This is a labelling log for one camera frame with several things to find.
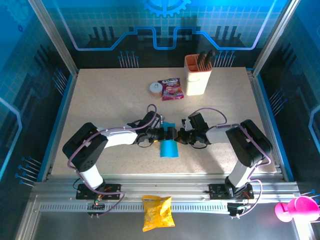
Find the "beige table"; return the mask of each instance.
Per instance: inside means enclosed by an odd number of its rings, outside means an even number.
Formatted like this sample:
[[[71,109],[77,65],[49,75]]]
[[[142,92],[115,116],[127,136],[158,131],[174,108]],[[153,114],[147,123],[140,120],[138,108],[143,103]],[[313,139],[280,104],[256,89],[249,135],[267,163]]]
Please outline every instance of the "beige table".
[[[222,111],[228,123],[251,119],[264,132],[254,94],[244,67],[215,68],[204,95],[162,101],[152,99],[149,84],[168,78],[180,78],[184,86],[183,68],[81,69],[75,85],[70,108],[54,161],[52,175],[73,175],[67,167],[63,145],[84,124],[97,127],[122,127],[141,119],[153,103],[165,121],[182,126],[181,119],[193,111],[211,107]],[[214,111],[202,112],[209,126],[223,122]],[[105,149],[97,167],[101,174],[173,174],[173,173],[230,173],[237,157],[230,143],[216,143],[205,149],[193,149],[178,144],[178,158],[160,158],[160,143],[149,148],[137,145],[118,145]],[[275,165],[257,172],[274,172]]]

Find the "blue block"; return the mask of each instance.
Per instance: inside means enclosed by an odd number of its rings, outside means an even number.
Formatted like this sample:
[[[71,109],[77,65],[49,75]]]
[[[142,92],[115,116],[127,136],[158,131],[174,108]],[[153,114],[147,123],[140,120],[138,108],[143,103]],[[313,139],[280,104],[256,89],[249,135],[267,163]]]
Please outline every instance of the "blue block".
[[[164,122],[161,127],[167,131],[168,127],[175,127],[175,123]],[[160,157],[177,158],[179,157],[178,145],[174,140],[165,140],[160,143]]]

